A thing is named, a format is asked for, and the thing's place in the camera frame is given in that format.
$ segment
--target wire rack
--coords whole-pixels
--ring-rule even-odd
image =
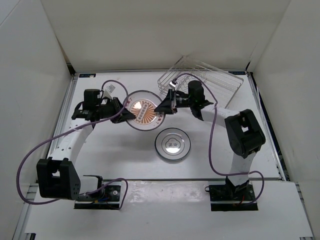
[[[204,62],[181,57],[168,71],[157,81],[161,97],[165,97],[171,88],[169,83],[172,79],[182,73],[190,73],[200,78],[213,92],[222,108],[228,106],[235,93],[238,91],[244,80]],[[177,90],[188,92],[188,83],[195,80],[194,77],[184,75],[177,79]]]

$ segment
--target black mounting base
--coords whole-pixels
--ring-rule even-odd
[[[255,191],[249,184],[242,194],[231,196],[230,191],[225,184],[209,185],[210,204],[212,212],[228,212],[228,211],[257,211],[256,202],[248,204],[255,199]]]
[[[74,209],[117,210],[120,207],[120,192],[121,185],[109,185],[105,188],[101,201],[78,199],[74,203]]]

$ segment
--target cable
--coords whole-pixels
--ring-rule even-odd
[[[212,163],[212,156],[211,156],[211,149],[212,149],[212,140],[213,140],[213,136],[214,136],[214,129],[215,129],[215,124],[216,124],[216,121],[217,121],[217,114],[218,114],[218,110],[217,110],[217,105],[218,105],[218,100],[216,99],[215,95],[213,94],[213,92],[209,89],[209,87],[199,78],[197,77],[196,75],[193,75],[191,73],[182,73],[180,75],[178,75],[177,77],[175,77],[175,79],[177,80],[178,78],[184,76],[184,75],[189,75],[189,76],[192,76],[194,78],[196,78],[198,81],[200,81],[204,87],[209,91],[209,93],[211,94],[211,96],[213,97],[215,103],[214,103],[214,118],[213,118],[213,122],[212,122],[212,126],[211,126],[211,131],[210,131],[210,138],[209,138],[209,150],[208,150],[208,156],[209,156],[209,164],[210,164],[210,167],[212,169],[212,171],[217,174],[217,175],[220,175],[220,176],[223,176],[223,177],[228,177],[228,176],[238,176],[238,175],[248,175],[248,174],[259,174],[261,176],[261,180],[262,180],[262,186],[261,186],[261,190],[258,194],[258,196],[253,199],[251,202],[249,203],[246,203],[246,204],[253,204],[255,201],[257,201],[262,192],[264,191],[264,188],[265,188],[265,178],[264,176],[262,175],[262,173],[260,171],[250,171],[250,172],[237,172],[237,173],[221,173],[221,172],[218,172],[215,168],[214,168],[214,165]]]
[[[109,83],[109,82],[117,83],[117,84],[121,85],[121,87],[123,87],[123,89],[124,89],[124,91],[125,91],[125,94],[126,94],[126,97],[125,97],[124,102],[126,103],[126,102],[128,101],[128,97],[129,97],[129,93],[128,93],[128,90],[126,89],[126,87],[125,87],[121,82],[119,82],[119,81],[116,81],[116,80],[107,80],[107,81],[105,81],[105,82],[102,84],[102,87],[101,87],[101,88],[103,89],[104,85],[105,85],[106,83]],[[35,150],[37,150],[38,148],[40,148],[41,146],[43,146],[43,145],[45,145],[45,144],[47,144],[47,143],[50,143],[51,141],[53,141],[53,140],[55,140],[55,139],[58,139],[58,138],[61,138],[61,137],[63,137],[63,136],[66,136],[66,135],[68,135],[68,134],[71,134],[71,133],[73,133],[73,132],[75,132],[75,131],[77,131],[77,130],[79,130],[79,129],[84,128],[84,127],[87,127],[87,126],[90,126],[90,125],[99,124],[99,123],[103,123],[103,122],[106,122],[106,121],[108,121],[108,120],[114,119],[115,117],[119,116],[119,115],[124,111],[125,106],[126,106],[126,104],[123,105],[123,107],[120,109],[120,111],[119,111],[118,113],[116,113],[115,115],[113,115],[113,116],[111,116],[111,117],[108,117],[108,118],[105,118],[105,119],[102,119],[102,120],[99,120],[99,121],[93,121],[93,122],[89,122],[89,123],[86,123],[86,124],[77,126],[77,127],[73,128],[73,129],[70,129],[70,130],[64,132],[64,133],[61,133],[61,134],[56,135],[56,136],[54,136],[54,137],[51,137],[51,138],[49,138],[49,139],[47,139],[47,140],[39,143],[39,144],[36,145],[34,148],[32,148],[32,149],[24,156],[24,158],[22,159],[22,161],[21,161],[21,163],[20,163],[20,165],[19,165],[19,167],[18,167],[17,173],[16,173],[15,183],[16,183],[16,189],[17,189],[17,192],[18,192],[20,198],[21,198],[25,203],[30,204],[30,205],[50,204],[50,203],[53,203],[53,202],[58,201],[59,199],[53,199],[53,200],[42,201],[42,202],[34,202],[34,201],[30,201],[30,200],[28,200],[28,199],[25,198],[25,196],[23,195],[23,193],[22,193],[22,191],[21,191],[21,187],[20,187],[20,174],[21,174],[22,167],[24,166],[24,164],[25,164],[26,160],[28,159],[28,157],[29,157]],[[125,194],[124,194],[122,203],[123,203],[123,201],[124,201],[124,199],[125,199],[125,197],[126,197],[126,193],[127,193],[127,191],[126,191]]]
[[[85,194],[87,194],[87,195],[95,194],[95,193],[99,192],[100,190],[105,189],[110,184],[112,184],[114,182],[118,182],[118,181],[124,181],[125,185],[126,185],[125,186],[125,192],[124,192],[124,195],[123,195],[123,198],[122,198],[122,201],[121,201],[121,205],[119,207],[113,207],[113,209],[120,210],[122,208],[123,204],[124,204],[124,201],[125,201],[125,198],[126,198],[126,195],[127,195],[127,192],[128,192],[128,187],[129,187],[128,181],[126,179],[122,178],[122,177],[119,177],[117,179],[111,180],[111,181],[107,182],[106,184],[102,185],[101,187],[99,187],[98,189],[96,189],[94,191],[88,191]]]

